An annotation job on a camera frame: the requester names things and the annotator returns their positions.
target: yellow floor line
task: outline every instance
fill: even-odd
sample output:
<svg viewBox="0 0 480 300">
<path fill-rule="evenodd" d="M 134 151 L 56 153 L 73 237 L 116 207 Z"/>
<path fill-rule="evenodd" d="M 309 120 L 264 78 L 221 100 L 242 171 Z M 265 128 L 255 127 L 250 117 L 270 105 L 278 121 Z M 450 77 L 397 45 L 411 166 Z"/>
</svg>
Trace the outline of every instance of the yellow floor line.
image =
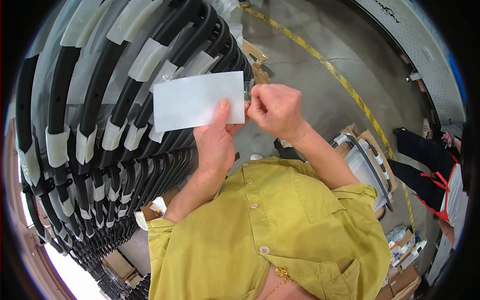
<svg viewBox="0 0 480 300">
<path fill-rule="evenodd" d="M 312 56 L 314 56 L 315 58 L 317 58 L 319 60 L 319 62 L 324 65 L 332 74 L 333 76 L 335 76 L 336 79 L 338 79 L 338 81 L 340 81 L 340 83 L 342 84 L 342 86 L 350 93 L 350 95 L 353 97 L 353 99 L 355 99 L 355 101 L 357 102 L 357 104 L 360 106 L 360 108 L 363 110 L 363 112 L 365 113 L 365 115 L 367 116 L 368 120 L 370 120 L 370 123 L 372 123 L 373 127 L 375 128 L 375 131 L 377 131 L 378 135 L 380 136 L 382 142 L 384 143 L 385 147 L 386 147 L 386 155 L 387 157 L 390 157 L 391 159 L 393 160 L 396 160 L 395 158 L 395 155 L 393 154 L 393 150 L 392 148 L 390 147 L 390 143 L 388 142 L 387 140 L 387 137 L 385 136 L 384 134 L 384 131 L 382 130 L 382 128 L 380 127 L 380 125 L 378 124 L 377 120 L 375 119 L 375 117 L 373 116 L 372 112 L 370 111 L 370 109 L 365 105 L 365 103 L 363 102 L 363 100 L 361 99 L 361 97 L 359 96 L 359 94 L 357 93 L 357 91 L 355 91 L 355 89 L 351 86 L 351 84 L 345 79 L 345 77 L 343 77 L 342 74 L 340 74 L 339 71 L 337 71 L 337 69 L 335 69 L 333 67 L 333 65 L 325 58 L 323 57 L 317 50 L 315 50 L 311 45 L 307 44 L 307 42 L 305 42 L 301 37 L 299 37 L 298 35 L 294 34 L 291 30 L 289 30 L 288 28 L 285 28 L 284 26 L 282 26 L 281 24 L 277 23 L 276 21 L 270 19 L 269 17 L 259 13 L 259 12 L 256 12 L 254 11 L 253 9 L 251 8 L 245 8 L 245 7 L 242 7 L 242 6 L 238 6 L 242 9 L 244 9 L 245 11 L 251 13 L 252 15 L 254 15 L 255 17 L 259 18 L 259 19 L 262 19 L 264 20 L 265 22 L 267 22 L 268 24 L 270 24 L 271 26 L 277 28 L 278 30 L 280 30 L 283 34 L 285 34 L 286 36 L 288 36 L 289 38 L 291 38 L 292 40 L 294 40 L 297 44 L 299 44 L 302 48 L 304 48 L 305 50 L 307 50 L 308 53 L 310 53 Z M 407 200 L 407 206 L 408 206 L 408 213 L 410 214 L 410 222 L 412 224 L 412 230 L 413 232 L 415 232 L 415 225 L 413 223 L 413 213 L 412 213 L 412 207 L 410 205 L 410 198 L 408 196 L 408 190 L 407 190 L 407 187 L 406 185 L 402 182 L 402 188 L 403 188 L 403 193 L 405 194 L 405 199 Z"/>
</svg>

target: white sneaker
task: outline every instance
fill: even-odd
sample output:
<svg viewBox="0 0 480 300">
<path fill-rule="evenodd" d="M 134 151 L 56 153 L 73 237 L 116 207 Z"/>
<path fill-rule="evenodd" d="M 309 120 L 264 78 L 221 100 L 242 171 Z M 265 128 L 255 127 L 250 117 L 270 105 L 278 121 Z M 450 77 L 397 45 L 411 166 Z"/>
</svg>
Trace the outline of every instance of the white sneaker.
<svg viewBox="0 0 480 300">
<path fill-rule="evenodd" d="M 261 156 L 260 154 L 257 154 L 257 153 L 253 153 L 252 155 L 250 155 L 250 160 L 259 160 L 259 159 L 262 159 L 263 156 Z"/>
<path fill-rule="evenodd" d="M 244 2 L 240 2 L 240 5 L 243 6 L 243 7 L 249 7 L 250 6 L 250 1 L 247 0 L 247 1 L 244 1 Z"/>
<path fill-rule="evenodd" d="M 430 122 L 428 122 L 427 118 L 423 119 L 423 137 L 429 139 L 428 135 L 431 133 L 432 130 L 430 129 Z"/>
<path fill-rule="evenodd" d="M 280 141 L 280 144 L 281 144 L 282 147 L 284 147 L 284 148 L 292 148 L 292 147 L 293 147 L 292 144 L 290 144 L 290 143 L 287 142 L 287 141 L 280 140 L 280 139 L 278 139 L 278 140 Z"/>
</svg>

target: shirt pocket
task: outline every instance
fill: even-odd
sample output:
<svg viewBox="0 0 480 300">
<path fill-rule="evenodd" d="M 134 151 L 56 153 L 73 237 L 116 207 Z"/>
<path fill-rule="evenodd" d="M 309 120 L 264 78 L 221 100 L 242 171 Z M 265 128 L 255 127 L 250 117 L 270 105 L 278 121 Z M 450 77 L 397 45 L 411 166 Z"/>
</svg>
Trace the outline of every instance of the shirt pocket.
<svg viewBox="0 0 480 300">
<path fill-rule="evenodd" d="M 356 259 L 343 273 L 333 262 L 320 263 L 320 280 L 326 300 L 355 300 L 359 276 L 360 263 Z"/>
<path fill-rule="evenodd" d="M 310 223 L 316 223 L 339 210 L 345 210 L 343 204 L 323 182 L 295 174 L 294 183 L 298 199 Z"/>
</svg>

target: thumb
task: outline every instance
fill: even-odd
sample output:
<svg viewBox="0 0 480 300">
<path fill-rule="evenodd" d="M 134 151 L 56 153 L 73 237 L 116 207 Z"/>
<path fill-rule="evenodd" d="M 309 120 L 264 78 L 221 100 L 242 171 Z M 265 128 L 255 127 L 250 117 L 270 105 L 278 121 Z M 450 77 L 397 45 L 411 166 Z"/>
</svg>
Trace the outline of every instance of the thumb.
<svg viewBox="0 0 480 300">
<path fill-rule="evenodd" d="M 265 121 L 266 113 L 262 109 L 262 102 L 258 97 L 252 96 L 252 103 L 248 108 L 247 114 L 250 119 L 253 119 L 258 125 L 261 125 Z"/>
<path fill-rule="evenodd" d="M 223 98 L 216 107 L 215 115 L 213 117 L 211 130 L 221 131 L 227 125 L 228 117 L 230 116 L 230 104 Z"/>
</svg>

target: white paper sheet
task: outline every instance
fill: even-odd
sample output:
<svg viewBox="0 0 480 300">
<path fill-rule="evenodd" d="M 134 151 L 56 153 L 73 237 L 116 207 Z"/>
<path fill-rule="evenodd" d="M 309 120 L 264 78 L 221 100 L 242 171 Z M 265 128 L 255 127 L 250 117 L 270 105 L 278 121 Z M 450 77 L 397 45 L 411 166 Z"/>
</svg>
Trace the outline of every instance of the white paper sheet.
<svg viewBox="0 0 480 300">
<path fill-rule="evenodd" d="M 179 78 L 154 85 L 155 131 L 212 124 L 221 98 L 230 103 L 228 124 L 243 124 L 243 71 Z"/>
</svg>

